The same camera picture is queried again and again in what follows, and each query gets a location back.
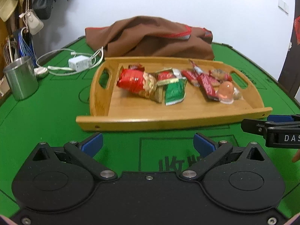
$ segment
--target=green candy wrapper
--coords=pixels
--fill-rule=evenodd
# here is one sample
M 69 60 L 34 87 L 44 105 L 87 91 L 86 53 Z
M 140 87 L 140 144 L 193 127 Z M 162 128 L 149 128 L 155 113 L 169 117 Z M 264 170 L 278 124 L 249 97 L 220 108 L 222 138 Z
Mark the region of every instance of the green candy wrapper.
M 178 82 L 167 85 L 165 93 L 166 106 L 174 105 L 184 100 L 186 83 L 187 79 L 181 78 Z

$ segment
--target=straw hat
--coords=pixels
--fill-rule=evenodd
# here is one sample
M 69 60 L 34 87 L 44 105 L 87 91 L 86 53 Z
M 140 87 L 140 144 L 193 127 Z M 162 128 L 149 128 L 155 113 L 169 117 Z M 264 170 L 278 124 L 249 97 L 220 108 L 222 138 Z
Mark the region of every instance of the straw hat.
M 0 18 L 5 22 L 12 15 L 18 4 L 17 0 L 0 0 Z

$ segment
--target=light switch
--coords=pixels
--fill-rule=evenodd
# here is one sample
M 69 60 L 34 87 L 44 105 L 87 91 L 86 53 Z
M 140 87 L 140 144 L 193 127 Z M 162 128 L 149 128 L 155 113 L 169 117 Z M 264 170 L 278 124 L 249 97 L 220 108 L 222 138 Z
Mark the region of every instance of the light switch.
M 289 6 L 288 6 L 286 3 L 284 3 L 283 10 L 284 10 L 286 13 L 289 13 Z
M 284 1 L 283 0 L 278 0 L 278 6 L 284 10 Z

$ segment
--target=green felt tabletop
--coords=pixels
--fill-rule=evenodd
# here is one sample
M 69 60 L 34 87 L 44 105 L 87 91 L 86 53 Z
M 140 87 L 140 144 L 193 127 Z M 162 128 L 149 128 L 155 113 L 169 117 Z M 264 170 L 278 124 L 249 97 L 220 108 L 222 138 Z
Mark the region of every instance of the green felt tabletop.
M 256 65 L 226 45 L 212 45 L 215 60 L 243 72 L 257 87 L 272 114 L 300 113 L 299 107 Z M 70 46 L 77 52 L 92 52 L 81 39 Z M 61 52 L 48 64 L 67 66 L 69 52 Z M 30 98 L 16 102 L 10 96 L 0 107 L 0 214 L 11 216 L 18 210 L 11 191 L 12 180 L 38 142 L 63 146 L 71 140 L 82 141 L 86 133 L 75 118 L 89 115 L 89 88 L 96 69 L 73 76 L 48 75 L 39 82 Z M 104 145 L 95 159 L 120 175 L 122 171 L 180 170 L 199 154 L 193 148 L 193 136 L 201 132 L 215 141 L 227 140 L 235 146 L 256 141 L 267 152 L 286 183 L 279 210 L 290 217 L 300 211 L 300 162 L 292 163 L 295 150 L 266 148 L 261 136 L 244 133 L 240 124 L 199 127 L 186 130 L 103 133 Z

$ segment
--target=white charger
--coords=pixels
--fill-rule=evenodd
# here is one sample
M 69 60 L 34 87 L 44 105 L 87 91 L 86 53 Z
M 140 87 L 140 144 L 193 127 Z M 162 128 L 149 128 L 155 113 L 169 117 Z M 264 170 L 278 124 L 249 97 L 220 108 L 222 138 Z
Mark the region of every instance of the white charger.
M 77 56 L 69 59 L 69 67 L 74 71 L 81 72 L 92 66 L 92 59 L 87 56 Z

